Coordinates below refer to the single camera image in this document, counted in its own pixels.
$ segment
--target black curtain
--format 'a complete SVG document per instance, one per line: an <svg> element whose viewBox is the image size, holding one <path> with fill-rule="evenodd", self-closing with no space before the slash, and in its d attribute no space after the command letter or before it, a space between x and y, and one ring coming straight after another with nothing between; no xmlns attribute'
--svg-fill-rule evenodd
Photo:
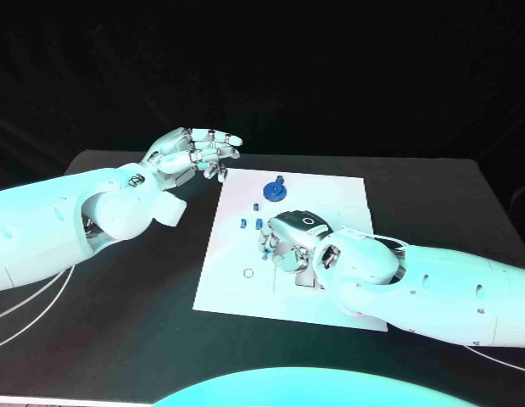
<svg viewBox="0 0 525 407"><path fill-rule="evenodd" d="M0 1L0 189L181 125L242 153L474 159L508 209L525 2Z"/></svg>

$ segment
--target black table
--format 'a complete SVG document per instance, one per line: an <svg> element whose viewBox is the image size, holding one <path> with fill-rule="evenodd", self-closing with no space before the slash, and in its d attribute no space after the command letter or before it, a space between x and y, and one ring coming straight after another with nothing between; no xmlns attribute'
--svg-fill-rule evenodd
<svg viewBox="0 0 525 407"><path fill-rule="evenodd" d="M67 174L141 156L85 151ZM525 267L523 243L471 161L245 155L229 164L363 177L374 233ZM53 308L0 348L0 395L154 403L236 371L315 366L400 379L475 404L523 405L523 372L393 327L357 331L191 310L220 188L196 176L173 190L189 203L177 227L153 222L75 268ZM0 311L42 284L0 292ZM0 340L36 316L59 285L1 319ZM483 350L525 364L525 349Z"/></svg>

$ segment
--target blue object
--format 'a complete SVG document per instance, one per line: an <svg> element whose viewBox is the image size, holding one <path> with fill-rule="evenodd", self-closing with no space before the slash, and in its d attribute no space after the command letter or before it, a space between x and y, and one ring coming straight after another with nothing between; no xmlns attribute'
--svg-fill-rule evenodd
<svg viewBox="0 0 525 407"><path fill-rule="evenodd" d="M184 388L158 401L154 407L178 405L472 407L472 404L446 394L387 377L312 367L274 367L232 373Z"/></svg>
<svg viewBox="0 0 525 407"><path fill-rule="evenodd" d="M276 180L269 184L265 184L262 194L263 197L271 201L276 202L284 199L287 195L287 188L284 187L284 178L282 176L276 176Z"/></svg>

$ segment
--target printed diagram on paper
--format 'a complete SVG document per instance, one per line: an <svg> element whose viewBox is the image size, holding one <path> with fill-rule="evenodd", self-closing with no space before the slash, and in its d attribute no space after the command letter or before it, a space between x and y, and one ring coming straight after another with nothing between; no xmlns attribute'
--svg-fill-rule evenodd
<svg viewBox="0 0 525 407"><path fill-rule="evenodd" d="M284 177L287 196L269 202L262 187ZM213 229L193 309L285 321L386 331L370 316L347 316L328 301L312 269L299 274L274 270L256 249L255 221L288 210L308 210L338 230L346 225L372 233L363 180L288 172L229 169L222 184Z"/></svg>

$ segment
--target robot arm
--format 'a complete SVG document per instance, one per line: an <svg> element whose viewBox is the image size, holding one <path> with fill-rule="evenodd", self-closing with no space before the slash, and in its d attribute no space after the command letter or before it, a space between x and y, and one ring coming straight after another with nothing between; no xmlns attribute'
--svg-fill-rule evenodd
<svg viewBox="0 0 525 407"><path fill-rule="evenodd" d="M0 290L36 282L108 245L131 239L155 219L176 226L186 203L165 191L201 170L206 178L236 158L238 137L180 128L161 136L138 164L104 168L0 192Z"/></svg>
<svg viewBox="0 0 525 407"><path fill-rule="evenodd" d="M350 228L331 231L302 211L271 218L258 242L282 271L312 268L347 315L448 343L525 348L523 269L441 248L390 250Z"/></svg>

